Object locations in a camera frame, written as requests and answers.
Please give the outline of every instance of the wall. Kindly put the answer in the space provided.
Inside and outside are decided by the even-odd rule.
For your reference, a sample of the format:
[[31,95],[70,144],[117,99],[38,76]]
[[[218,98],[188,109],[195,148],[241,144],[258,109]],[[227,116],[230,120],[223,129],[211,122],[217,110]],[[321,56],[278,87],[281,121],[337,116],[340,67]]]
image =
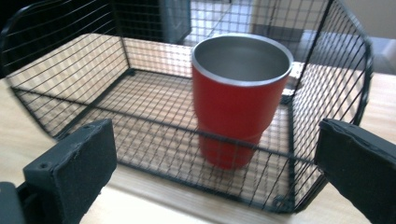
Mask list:
[[368,35],[396,39],[395,0],[344,0]]
[[[264,24],[293,29],[316,30],[325,0],[253,0],[252,24]],[[272,20],[273,8],[277,8]]]

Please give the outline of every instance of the black wire rack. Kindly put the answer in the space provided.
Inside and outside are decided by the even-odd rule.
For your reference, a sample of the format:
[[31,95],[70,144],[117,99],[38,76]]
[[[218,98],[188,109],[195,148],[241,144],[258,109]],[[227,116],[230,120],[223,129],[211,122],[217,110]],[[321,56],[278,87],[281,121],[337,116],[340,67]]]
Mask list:
[[[273,38],[295,58],[257,146],[197,130],[191,47],[227,33]],[[1,76],[55,139],[112,119],[120,164],[278,213],[305,209],[326,184],[318,123],[359,124],[372,74],[370,41],[338,0],[46,1],[8,21],[0,50]],[[255,155],[221,170],[199,136]]]

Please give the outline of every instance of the table surface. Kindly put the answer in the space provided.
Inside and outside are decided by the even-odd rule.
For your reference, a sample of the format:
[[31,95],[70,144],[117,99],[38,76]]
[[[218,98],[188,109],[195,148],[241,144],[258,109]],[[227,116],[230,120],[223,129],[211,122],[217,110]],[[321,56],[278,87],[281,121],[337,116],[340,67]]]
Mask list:
[[[396,144],[396,76],[374,74],[361,127]],[[16,186],[22,168],[52,147],[49,138],[0,80],[0,181]],[[119,166],[81,223],[369,223],[327,185],[299,214],[249,208],[156,176]]]

